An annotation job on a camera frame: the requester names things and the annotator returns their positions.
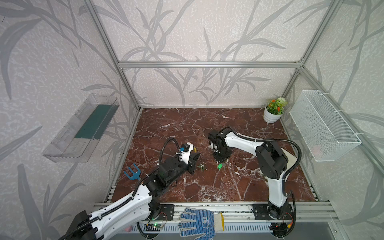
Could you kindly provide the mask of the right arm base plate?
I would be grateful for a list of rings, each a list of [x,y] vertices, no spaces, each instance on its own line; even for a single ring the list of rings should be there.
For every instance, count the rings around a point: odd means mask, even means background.
[[[254,214],[255,220],[266,221],[287,220],[288,217],[294,213],[293,206],[291,204],[288,205],[286,210],[283,212],[283,215],[279,218],[273,218],[270,216],[268,204],[252,204],[251,211]]]

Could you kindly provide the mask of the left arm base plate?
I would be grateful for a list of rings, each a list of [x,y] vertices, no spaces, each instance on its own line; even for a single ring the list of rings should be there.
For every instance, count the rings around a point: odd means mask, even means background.
[[[159,208],[150,213],[149,220],[151,221],[171,221],[174,218],[175,205],[160,204]]]

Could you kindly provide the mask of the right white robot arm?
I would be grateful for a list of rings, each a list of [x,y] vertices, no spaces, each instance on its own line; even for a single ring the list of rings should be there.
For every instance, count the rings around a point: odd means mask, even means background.
[[[228,160],[234,149],[257,157],[260,170],[268,180],[268,213],[272,219],[280,219],[289,206],[285,183],[302,159],[299,145],[286,139],[257,139],[245,136],[231,127],[221,131],[212,130],[208,134],[208,139],[213,149],[213,157],[219,164]],[[294,162],[289,160],[278,142],[286,142],[296,148],[298,156]]]

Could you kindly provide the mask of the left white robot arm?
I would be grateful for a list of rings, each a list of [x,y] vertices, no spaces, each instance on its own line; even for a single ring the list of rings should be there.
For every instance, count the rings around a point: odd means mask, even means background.
[[[77,214],[61,239],[109,240],[129,226],[157,217],[161,212],[158,198],[186,172],[194,174],[201,155],[191,143],[177,145],[177,148],[173,157],[159,162],[131,193],[98,211]]]

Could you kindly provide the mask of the metal keyring with green tags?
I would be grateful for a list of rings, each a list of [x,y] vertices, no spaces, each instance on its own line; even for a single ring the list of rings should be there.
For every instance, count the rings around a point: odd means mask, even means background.
[[[202,172],[204,172],[204,171],[207,170],[207,168],[206,168],[206,166],[205,166],[204,164],[200,164],[200,165],[199,165],[199,169],[200,169]]]

